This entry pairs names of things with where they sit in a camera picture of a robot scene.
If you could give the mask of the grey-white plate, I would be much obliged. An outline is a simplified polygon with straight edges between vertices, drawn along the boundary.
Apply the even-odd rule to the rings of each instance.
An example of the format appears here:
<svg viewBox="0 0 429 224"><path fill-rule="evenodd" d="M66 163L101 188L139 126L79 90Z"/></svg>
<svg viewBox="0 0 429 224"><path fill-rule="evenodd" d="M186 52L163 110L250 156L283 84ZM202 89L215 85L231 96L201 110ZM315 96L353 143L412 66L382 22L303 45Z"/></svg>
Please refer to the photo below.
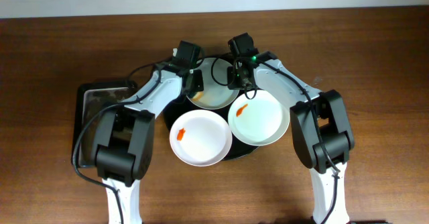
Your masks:
<svg viewBox="0 0 429 224"><path fill-rule="evenodd" d="M205 58L204 62L197 67L197 70L202 71L204 90L188 97L191 103L203 109L221 109L231 104L239 95L239 90L231 90L213 80L212 76L218 82L226 83L227 69L232 66L230 62L219 58L215 62L213 74L211 74L212 64L215 60L215 57Z"/></svg>

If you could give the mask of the cream white plate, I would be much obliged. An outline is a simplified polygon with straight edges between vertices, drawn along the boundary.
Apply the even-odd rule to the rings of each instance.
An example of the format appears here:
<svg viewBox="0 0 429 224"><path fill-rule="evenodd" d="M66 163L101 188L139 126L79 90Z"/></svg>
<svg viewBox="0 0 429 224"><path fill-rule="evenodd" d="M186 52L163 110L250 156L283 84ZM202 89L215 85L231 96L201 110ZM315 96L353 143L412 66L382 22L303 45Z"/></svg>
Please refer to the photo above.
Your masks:
<svg viewBox="0 0 429 224"><path fill-rule="evenodd" d="M233 135L244 144L266 146L285 134L290 113L267 91L249 91L233 101L228 123Z"/></svg>

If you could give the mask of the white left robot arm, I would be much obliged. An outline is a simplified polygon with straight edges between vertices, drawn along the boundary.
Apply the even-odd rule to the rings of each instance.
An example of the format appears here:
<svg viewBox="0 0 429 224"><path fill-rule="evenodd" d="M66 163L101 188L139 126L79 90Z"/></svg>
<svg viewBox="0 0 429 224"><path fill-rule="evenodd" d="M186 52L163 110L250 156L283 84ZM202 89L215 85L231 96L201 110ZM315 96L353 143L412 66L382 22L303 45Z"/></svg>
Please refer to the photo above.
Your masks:
<svg viewBox="0 0 429 224"><path fill-rule="evenodd" d="M174 100L202 87L202 48L181 41L176 53L154 64L136 93L100 110L91 161L108 194L110 223L141 223L139 183L151 162L155 120Z"/></svg>

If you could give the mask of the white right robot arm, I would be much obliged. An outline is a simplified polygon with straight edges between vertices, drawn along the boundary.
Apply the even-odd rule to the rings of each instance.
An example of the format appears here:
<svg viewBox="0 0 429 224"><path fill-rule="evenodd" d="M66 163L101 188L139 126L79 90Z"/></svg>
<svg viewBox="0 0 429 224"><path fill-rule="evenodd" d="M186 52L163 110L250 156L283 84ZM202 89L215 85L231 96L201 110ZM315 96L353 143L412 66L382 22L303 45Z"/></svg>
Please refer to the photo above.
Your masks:
<svg viewBox="0 0 429 224"><path fill-rule="evenodd" d="M340 93L307 85L274 53L259 52L247 33L228 46L233 57L228 87L265 90L290 112L294 150L311 175L313 222L349 223L344 178L355 139Z"/></svg>

